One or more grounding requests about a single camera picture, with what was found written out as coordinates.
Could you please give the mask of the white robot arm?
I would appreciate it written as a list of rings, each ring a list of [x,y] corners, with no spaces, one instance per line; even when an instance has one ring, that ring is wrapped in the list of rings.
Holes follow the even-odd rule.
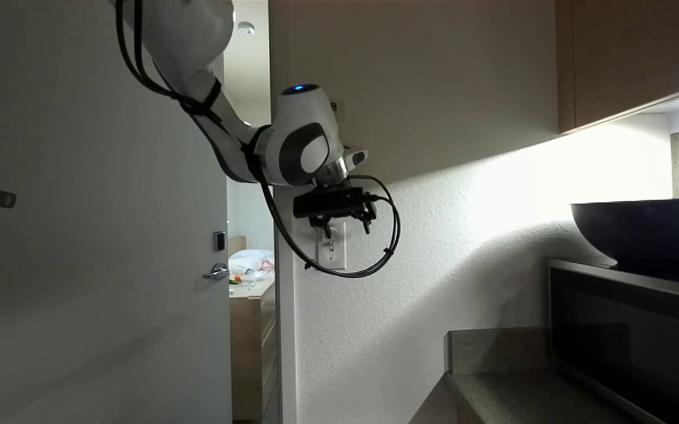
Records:
[[[293,215],[329,228],[330,219],[375,219],[373,196],[350,185],[368,153],[339,142],[337,117],[318,85],[293,85],[279,97],[272,124],[245,122],[225,93],[214,60],[225,54],[237,12],[232,0],[109,0],[131,72],[177,102],[237,182],[310,185]]]

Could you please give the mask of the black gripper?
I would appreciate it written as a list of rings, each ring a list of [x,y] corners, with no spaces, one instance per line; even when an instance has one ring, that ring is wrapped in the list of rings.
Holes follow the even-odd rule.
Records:
[[[330,233],[330,222],[353,217],[371,228],[377,217],[373,196],[362,185],[314,189],[293,199],[293,215],[306,219],[314,228]]]

